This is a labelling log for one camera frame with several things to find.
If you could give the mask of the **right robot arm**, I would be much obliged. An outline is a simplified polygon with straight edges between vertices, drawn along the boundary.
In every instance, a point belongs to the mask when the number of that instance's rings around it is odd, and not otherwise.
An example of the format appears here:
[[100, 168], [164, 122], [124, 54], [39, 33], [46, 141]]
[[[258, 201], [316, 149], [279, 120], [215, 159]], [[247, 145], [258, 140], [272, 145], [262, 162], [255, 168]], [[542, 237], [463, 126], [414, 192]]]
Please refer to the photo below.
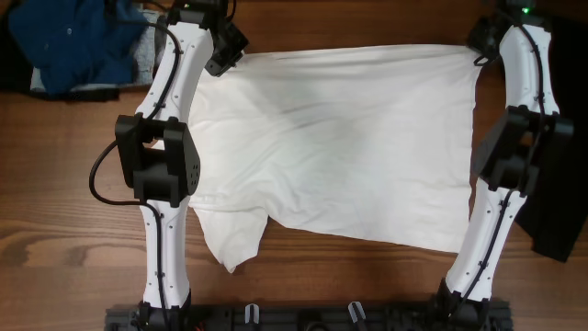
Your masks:
[[551, 29], [533, 1], [499, 1], [469, 34], [475, 65], [503, 64], [505, 112], [472, 162], [477, 176], [469, 226], [457, 258], [425, 317], [436, 330], [502, 330], [506, 311], [492, 307], [492, 282], [515, 218], [573, 134], [552, 93]]

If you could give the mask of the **white t-shirt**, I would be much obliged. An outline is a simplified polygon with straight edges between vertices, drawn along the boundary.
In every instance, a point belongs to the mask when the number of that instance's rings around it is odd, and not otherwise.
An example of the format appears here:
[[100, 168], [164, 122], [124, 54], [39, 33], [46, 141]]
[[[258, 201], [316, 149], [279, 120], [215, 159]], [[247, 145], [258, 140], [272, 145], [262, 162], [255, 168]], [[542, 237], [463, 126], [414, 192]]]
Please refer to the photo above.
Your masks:
[[479, 69], [454, 45], [248, 54], [203, 74], [190, 206], [234, 270], [266, 224], [455, 253], [469, 222]]

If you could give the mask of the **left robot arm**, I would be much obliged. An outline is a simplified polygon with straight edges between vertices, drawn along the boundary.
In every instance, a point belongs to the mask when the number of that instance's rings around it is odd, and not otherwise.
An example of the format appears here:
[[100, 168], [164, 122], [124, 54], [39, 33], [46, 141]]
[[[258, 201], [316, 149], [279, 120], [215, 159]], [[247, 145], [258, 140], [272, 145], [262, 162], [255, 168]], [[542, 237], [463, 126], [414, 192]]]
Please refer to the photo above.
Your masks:
[[187, 121], [201, 75], [219, 77], [243, 57], [248, 40], [233, 24], [233, 11], [227, 0], [174, 2], [149, 94], [115, 125], [123, 176], [146, 231], [147, 281], [130, 312], [130, 330], [190, 328], [186, 218], [200, 159]]

